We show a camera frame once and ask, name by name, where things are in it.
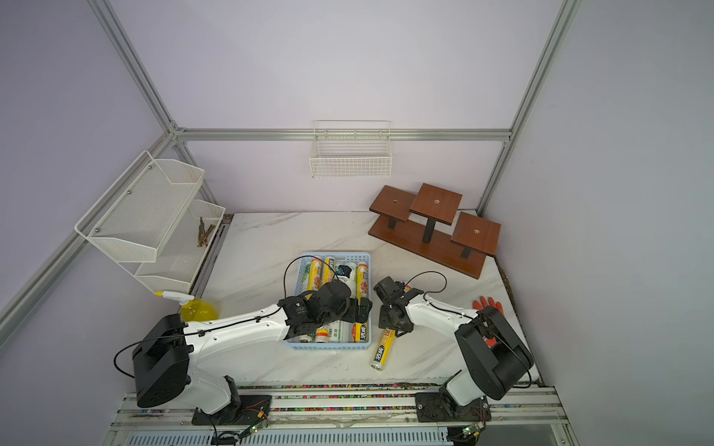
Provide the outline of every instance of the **wooden stand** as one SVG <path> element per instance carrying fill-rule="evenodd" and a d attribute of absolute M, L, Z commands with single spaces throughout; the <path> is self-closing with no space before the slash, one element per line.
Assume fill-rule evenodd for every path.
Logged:
<path fill-rule="evenodd" d="M 486 255 L 496 253 L 501 225 L 462 212 L 453 238 L 434 230 L 437 221 L 453 224 L 460 202 L 461 194 L 428 184 L 417 195 L 384 186 L 369 208 L 380 214 L 369 235 L 478 279 Z M 410 221 L 410 212 L 427 224 Z"/>

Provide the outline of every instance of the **white mesh shelf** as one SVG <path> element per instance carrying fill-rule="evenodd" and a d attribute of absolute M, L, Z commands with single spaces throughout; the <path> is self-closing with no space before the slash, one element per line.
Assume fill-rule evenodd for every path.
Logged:
<path fill-rule="evenodd" d="M 191 201 L 188 211 L 176 225 L 174 234 L 156 262 L 142 263 L 134 273 L 134 277 L 152 293 L 159 291 L 188 293 L 203 258 L 206 257 L 208 247 L 218 232 L 218 225 L 225 211 L 225 208 L 206 201 Z M 200 217 L 203 217 L 206 230 L 210 225 L 216 226 L 208 237 L 208 243 L 201 247 L 198 246 Z"/>
<path fill-rule="evenodd" d="M 389 129 L 316 130 L 310 171 L 313 178 L 388 178 L 392 174 Z"/>
<path fill-rule="evenodd" d="M 203 169 L 172 159 L 149 158 L 89 233 L 76 228 L 117 263 L 157 261 L 203 183 Z"/>

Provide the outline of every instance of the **marble table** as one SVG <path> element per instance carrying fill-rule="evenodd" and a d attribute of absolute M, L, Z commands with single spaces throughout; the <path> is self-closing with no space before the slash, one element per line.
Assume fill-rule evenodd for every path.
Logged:
<path fill-rule="evenodd" d="M 487 257 L 476 280 L 367 234 L 377 215 L 371 212 L 237 213 L 218 255 L 203 298 L 218 308 L 222 318 L 264 308 L 283 297 L 283 272 L 306 251 L 366 251 L 372 258 L 372 281 L 387 275 L 408 280 L 422 271 L 436 270 L 448 286 L 435 299 L 471 308 L 480 295 L 503 304 L 506 320 L 525 340 L 493 258 Z M 426 219 L 411 216 L 424 224 Z M 437 223 L 437 230 L 453 227 Z M 295 262 L 288 271 L 288 294 L 295 287 Z M 411 283 L 422 290 L 440 290 L 443 279 L 425 274 Z M 372 292 L 373 341 L 367 350 L 294 350 L 284 343 L 259 343 L 211 358 L 201 367 L 217 376 L 230 375 L 239 385 L 434 382 L 442 383 L 466 368 L 455 342 L 426 327 L 395 339 L 383 372 L 370 362 L 382 335 L 377 327 L 379 298 Z M 536 367 L 531 369 L 536 380 Z"/>

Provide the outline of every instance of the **yellow spray bottle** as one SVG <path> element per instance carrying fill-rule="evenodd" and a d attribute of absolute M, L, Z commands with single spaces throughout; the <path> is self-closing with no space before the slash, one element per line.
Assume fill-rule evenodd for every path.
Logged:
<path fill-rule="evenodd" d="M 176 291 L 159 291 L 157 296 L 172 300 L 177 300 L 181 304 L 181 319 L 184 322 L 195 320 L 203 322 L 206 320 L 218 319 L 218 311 L 203 299 L 194 299 L 190 294 L 178 293 Z"/>

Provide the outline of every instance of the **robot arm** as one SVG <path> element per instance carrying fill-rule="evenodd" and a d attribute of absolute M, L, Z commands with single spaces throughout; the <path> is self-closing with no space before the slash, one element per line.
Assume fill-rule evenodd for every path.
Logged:
<path fill-rule="evenodd" d="M 431 300 L 420 290 L 405 292 L 403 283 L 389 277 L 374 289 L 383 302 L 381 328 L 407 333 L 414 325 L 424 325 L 459 344 L 468 370 L 459 371 L 443 386 L 447 403 L 454 407 L 467 406 L 484 395 L 501 399 L 525 372 L 524 364 L 533 365 L 530 352 L 495 309 L 477 312 L 453 307 Z M 218 423 L 229 424 L 241 406 L 233 380 L 202 370 L 201 362 L 249 344 L 313 333 L 336 320 L 364 323 L 372 307 L 369 299 L 358 303 L 351 298 L 349 287 L 337 280 L 309 299 L 307 294 L 220 320 L 184 323 L 179 315 L 162 318 L 133 353 L 138 406 L 154 407 L 175 398 L 206 414 L 227 414 Z M 489 348 L 483 336 L 493 335 L 499 342 Z"/>
<path fill-rule="evenodd" d="M 500 400 L 533 367 L 531 352 L 495 308 L 465 310 L 432 300 L 421 290 L 404 288 L 390 277 L 374 287 L 383 303 L 379 327 L 408 333 L 414 325 L 424 325 L 458 343 L 468 372 L 459 371 L 444 385 L 445 394 L 457 406 L 484 395 Z M 484 337 L 498 342 L 490 348 Z"/>

